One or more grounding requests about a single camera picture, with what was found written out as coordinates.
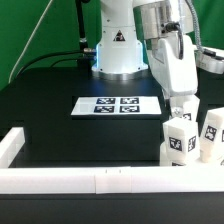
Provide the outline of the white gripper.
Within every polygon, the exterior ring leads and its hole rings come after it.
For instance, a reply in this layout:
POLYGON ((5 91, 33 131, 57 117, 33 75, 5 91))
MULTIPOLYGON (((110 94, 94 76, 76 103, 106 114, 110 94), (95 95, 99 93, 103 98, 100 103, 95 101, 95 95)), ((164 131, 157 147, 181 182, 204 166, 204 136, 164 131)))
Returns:
POLYGON ((198 80, 194 48, 189 36, 183 36, 183 58, 179 58, 179 40, 176 34, 151 41, 147 51, 151 73, 170 98, 172 117, 184 113, 184 95, 197 92, 198 80))

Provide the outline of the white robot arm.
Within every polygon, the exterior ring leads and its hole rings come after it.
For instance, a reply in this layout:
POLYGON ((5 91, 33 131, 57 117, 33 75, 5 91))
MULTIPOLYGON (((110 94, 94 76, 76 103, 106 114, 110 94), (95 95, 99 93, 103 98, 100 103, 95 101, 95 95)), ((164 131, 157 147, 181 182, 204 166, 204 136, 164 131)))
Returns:
POLYGON ((173 117, 194 120, 198 67, 224 73, 224 56, 201 43, 192 0, 100 0, 102 36, 93 75, 130 80, 150 71, 173 117))

